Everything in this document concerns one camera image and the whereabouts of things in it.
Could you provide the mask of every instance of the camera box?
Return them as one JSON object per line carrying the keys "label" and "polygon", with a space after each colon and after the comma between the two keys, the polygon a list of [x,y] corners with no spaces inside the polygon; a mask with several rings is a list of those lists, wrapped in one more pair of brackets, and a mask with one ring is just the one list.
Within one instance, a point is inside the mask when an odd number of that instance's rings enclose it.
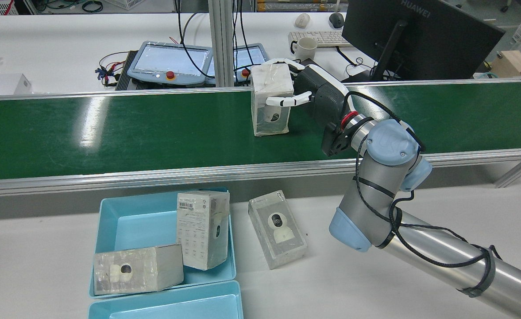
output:
{"label": "camera box", "polygon": [[291,97],[294,86],[286,64],[255,65],[251,69],[251,113],[255,136],[288,133],[290,107],[266,105],[268,97]]}
{"label": "camera box", "polygon": [[178,194],[176,237],[185,266],[208,270],[227,259],[229,196],[218,191]]}
{"label": "camera box", "polygon": [[181,245],[155,246],[95,254],[94,292],[160,291],[184,280]]}
{"label": "camera box", "polygon": [[270,269],[304,256],[307,243],[282,190],[250,200],[248,214]]}

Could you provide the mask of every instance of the light blue bin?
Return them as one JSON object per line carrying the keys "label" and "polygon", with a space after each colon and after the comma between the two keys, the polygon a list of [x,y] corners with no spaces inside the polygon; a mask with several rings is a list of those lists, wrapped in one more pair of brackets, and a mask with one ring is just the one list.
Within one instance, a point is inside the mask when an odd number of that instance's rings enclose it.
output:
{"label": "light blue bin", "polygon": [[[206,190],[227,191],[226,188],[207,188]],[[95,253],[174,244],[176,242],[176,209],[179,192],[182,191],[103,199],[99,210]],[[184,266],[184,281],[170,289],[217,283],[235,278],[236,265],[230,217],[228,227],[227,260],[206,271]],[[91,298],[127,295],[96,296],[93,286],[92,269],[89,284]]]}
{"label": "light blue bin", "polygon": [[239,283],[232,280],[96,301],[88,318],[243,319],[243,306]]}

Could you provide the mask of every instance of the table leg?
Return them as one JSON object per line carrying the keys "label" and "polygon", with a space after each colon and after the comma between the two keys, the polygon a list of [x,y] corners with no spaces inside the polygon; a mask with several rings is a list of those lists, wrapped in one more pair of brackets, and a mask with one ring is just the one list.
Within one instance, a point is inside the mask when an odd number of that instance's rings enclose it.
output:
{"label": "table leg", "polygon": [[521,176],[521,163],[506,172],[501,178],[494,182],[495,188],[504,188]]}

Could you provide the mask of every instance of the white mug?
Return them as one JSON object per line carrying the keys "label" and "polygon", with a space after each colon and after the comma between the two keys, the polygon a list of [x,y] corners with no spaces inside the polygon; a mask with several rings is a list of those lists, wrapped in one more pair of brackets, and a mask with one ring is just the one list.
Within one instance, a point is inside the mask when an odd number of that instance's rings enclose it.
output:
{"label": "white mug", "polygon": [[315,49],[317,49],[317,41],[313,38],[301,38],[298,41],[294,40],[290,43],[291,53],[301,61],[309,58],[313,60],[313,57],[315,57]]}

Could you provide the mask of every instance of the black mouse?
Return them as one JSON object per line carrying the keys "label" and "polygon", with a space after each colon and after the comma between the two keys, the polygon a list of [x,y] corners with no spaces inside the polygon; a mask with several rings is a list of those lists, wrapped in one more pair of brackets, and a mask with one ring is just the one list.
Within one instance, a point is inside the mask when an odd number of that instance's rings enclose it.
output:
{"label": "black mouse", "polygon": [[329,16],[329,22],[335,29],[341,28],[345,24],[345,19],[341,12],[333,12],[331,16]]}

